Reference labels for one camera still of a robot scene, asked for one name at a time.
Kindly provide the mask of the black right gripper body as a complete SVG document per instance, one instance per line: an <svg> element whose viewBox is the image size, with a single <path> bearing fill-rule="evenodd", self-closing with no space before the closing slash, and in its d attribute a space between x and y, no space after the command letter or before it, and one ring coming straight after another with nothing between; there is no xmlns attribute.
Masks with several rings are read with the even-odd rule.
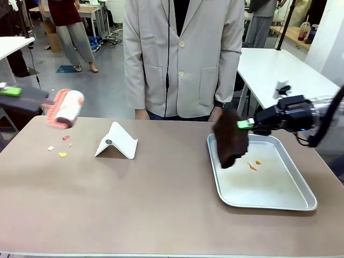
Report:
<svg viewBox="0 0 344 258"><path fill-rule="evenodd" d="M282 98L272 109L268 123L272 130L299 132L310 129L314 124L312 102L303 95Z"/></svg>

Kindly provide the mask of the person's left hand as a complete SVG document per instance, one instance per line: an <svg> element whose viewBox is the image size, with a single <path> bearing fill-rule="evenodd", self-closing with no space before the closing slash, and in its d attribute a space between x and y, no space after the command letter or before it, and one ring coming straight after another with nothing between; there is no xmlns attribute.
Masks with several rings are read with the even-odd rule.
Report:
<svg viewBox="0 0 344 258"><path fill-rule="evenodd" d="M209 116L209 122L216 122L223 113L223 108L215 106Z"/></svg>

